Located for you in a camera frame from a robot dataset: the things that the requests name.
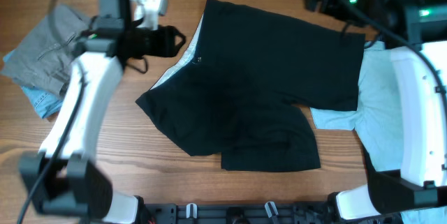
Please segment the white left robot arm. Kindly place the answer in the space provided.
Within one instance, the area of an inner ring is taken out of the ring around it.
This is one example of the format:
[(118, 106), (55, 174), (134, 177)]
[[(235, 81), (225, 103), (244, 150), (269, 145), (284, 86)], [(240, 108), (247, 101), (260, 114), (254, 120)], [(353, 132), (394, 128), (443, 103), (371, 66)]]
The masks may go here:
[(75, 41), (71, 78), (59, 116), (19, 171), (26, 207), (37, 214), (93, 223), (154, 223), (139, 196), (120, 193), (96, 166), (105, 111), (129, 59), (174, 57), (186, 38), (161, 26), (168, 0), (98, 0), (99, 14)]

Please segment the black shorts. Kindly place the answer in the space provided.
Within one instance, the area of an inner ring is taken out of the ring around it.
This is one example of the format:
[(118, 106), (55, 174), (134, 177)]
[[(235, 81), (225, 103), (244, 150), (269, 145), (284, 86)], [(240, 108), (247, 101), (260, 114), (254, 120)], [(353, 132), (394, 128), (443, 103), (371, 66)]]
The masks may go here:
[(225, 170), (321, 166), (301, 107), (357, 109), (365, 36), (245, 5), (207, 0), (193, 56), (137, 105), (190, 156)]

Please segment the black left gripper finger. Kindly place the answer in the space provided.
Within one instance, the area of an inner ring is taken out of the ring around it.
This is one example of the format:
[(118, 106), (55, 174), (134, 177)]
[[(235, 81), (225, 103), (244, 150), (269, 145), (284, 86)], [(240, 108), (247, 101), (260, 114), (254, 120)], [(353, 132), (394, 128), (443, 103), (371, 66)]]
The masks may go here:
[(159, 31), (167, 48), (181, 48), (186, 42), (186, 36), (174, 26), (159, 26)]
[(167, 58), (176, 57), (184, 44), (184, 40), (179, 43), (176, 43), (175, 41), (166, 41), (159, 46), (159, 56)]

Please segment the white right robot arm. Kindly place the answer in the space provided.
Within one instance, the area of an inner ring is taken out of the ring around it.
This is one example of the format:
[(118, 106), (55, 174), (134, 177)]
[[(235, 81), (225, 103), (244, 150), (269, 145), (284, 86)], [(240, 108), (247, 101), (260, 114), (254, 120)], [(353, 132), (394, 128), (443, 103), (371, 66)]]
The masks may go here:
[(387, 64), (360, 33), (207, 0), (183, 57), (137, 103), (190, 156), (228, 171), (321, 166), (301, 107), (353, 113), (367, 184), (336, 194), (343, 221), (446, 204), (446, 0), (304, 0), (373, 26)]

